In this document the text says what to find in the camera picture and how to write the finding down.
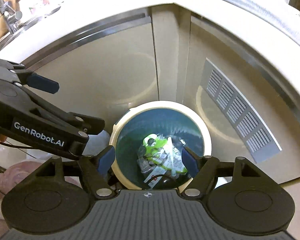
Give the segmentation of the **green clear snack wrapper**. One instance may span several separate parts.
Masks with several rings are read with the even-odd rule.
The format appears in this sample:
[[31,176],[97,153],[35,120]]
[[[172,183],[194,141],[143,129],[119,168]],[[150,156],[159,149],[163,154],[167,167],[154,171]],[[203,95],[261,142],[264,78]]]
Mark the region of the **green clear snack wrapper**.
[[137,163],[141,173],[146,174],[162,168],[168,171],[172,177],[187,173],[181,158],[181,150],[186,142],[174,135],[150,134],[142,141],[138,149]]

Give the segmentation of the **steel kitchen faucet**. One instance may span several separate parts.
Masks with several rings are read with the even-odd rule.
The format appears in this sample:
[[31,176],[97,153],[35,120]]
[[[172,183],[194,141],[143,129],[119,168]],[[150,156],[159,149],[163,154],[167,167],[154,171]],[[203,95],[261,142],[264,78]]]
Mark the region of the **steel kitchen faucet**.
[[15,11],[12,8],[11,4],[11,2],[4,2],[3,5],[0,7],[0,13],[4,17],[8,31],[13,34],[17,32],[17,22],[22,18],[23,14],[19,10]]

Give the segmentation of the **round beige trash bin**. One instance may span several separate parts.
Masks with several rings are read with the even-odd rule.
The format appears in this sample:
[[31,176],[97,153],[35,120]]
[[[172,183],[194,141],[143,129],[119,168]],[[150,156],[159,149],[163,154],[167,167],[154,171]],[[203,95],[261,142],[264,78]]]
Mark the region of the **round beige trash bin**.
[[190,148],[198,157],[212,154],[209,130],[190,108],[171,101],[153,101],[130,109],[114,126],[112,170],[130,190],[178,189],[192,176],[181,152]]

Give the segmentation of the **cabinet vent grille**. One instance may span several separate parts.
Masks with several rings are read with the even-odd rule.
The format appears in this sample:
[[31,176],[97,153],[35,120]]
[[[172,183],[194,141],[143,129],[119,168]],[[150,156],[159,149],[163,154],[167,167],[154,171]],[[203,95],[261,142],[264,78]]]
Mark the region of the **cabinet vent grille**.
[[282,151],[279,142],[252,104],[209,59],[204,63],[201,85],[256,163],[266,161]]

